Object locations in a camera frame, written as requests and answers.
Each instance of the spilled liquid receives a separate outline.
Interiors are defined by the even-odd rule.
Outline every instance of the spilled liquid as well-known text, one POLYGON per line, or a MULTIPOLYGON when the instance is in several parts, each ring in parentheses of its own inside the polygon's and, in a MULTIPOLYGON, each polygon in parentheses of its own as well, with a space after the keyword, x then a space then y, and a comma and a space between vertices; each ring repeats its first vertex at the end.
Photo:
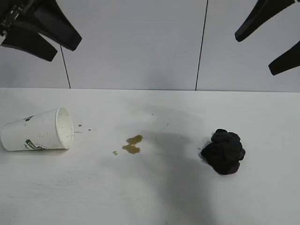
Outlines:
POLYGON ((135 137, 132 138, 128 138, 126 140, 126 142, 128 143, 128 145, 124 145, 122 147, 122 149, 128 151, 130 154, 136 154, 139 153, 141 151, 140 148, 136 147, 135 145, 140 143, 143 140, 143 136, 141 135, 137 135, 135 137))

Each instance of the white tabletop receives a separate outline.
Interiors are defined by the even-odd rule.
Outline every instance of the white tabletop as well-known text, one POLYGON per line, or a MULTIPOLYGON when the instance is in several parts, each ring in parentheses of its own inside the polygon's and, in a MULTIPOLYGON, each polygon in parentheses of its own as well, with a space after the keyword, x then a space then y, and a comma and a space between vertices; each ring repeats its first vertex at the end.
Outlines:
POLYGON ((0 224, 298 224, 299 102, 297 93, 0 89, 0 126, 63 105, 80 132, 68 151, 0 150, 0 224), (234 175, 197 155, 217 128, 247 151, 234 175), (122 146, 134 135, 144 139, 132 155, 122 146))

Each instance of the white wall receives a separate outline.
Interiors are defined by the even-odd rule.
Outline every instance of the white wall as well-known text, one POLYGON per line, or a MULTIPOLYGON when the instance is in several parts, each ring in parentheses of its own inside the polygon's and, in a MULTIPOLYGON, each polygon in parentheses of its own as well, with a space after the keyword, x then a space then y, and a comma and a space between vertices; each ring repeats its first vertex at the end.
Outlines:
MULTIPOLYGON (((63 49, 72 88, 195 89, 206 0, 57 2, 83 37, 63 49)), ((300 4, 239 43, 234 33, 256 2, 209 0, 198 90, 300 91, 300 67, 268 68, 299 42, 300 4)), ((0 47, 0 87, 68 88, 61 52, 49 63, 0 47)))
POLYGON ((198 90, 300 91, 300 67, 273 76, 268 65, 300 40, 300 4, 243 42, 234 37, 257 0, 209 0, 198 90))
POLYGON ((82 35, 72 88, 194 90, 206 0, 58 0, 82 35))
POLYGON ((0 87, 69 88, 60 46, 53 61, 0 46, 0 87))

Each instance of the brown liquid puddle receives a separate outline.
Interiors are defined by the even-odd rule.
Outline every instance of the brown liquid puddle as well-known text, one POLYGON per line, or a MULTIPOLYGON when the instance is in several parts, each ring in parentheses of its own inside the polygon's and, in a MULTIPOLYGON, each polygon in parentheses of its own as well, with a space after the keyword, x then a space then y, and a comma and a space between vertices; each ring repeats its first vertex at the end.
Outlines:
POLYGON ((143 140, 143 136, 141 135, 137 135, 135 137, 132 138, 128 138, 126 140, 126 142, 128 143, 128 145, 124 145, 122 147, 122 149, 128 151, 130 154, 136 154, 139 153, 141 151, 140 148, 136 147, 135 145, 140 143, 143 140))

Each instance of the white paper cup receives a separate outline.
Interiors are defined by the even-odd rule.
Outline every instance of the white paper cup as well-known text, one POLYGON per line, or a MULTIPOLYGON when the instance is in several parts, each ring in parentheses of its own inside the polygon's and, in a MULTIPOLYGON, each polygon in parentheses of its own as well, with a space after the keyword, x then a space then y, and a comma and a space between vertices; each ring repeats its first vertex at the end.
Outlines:
POLYGON ((69 149, 73 123, 63 107, 4 125, 1 141, 8 151, 69 149))

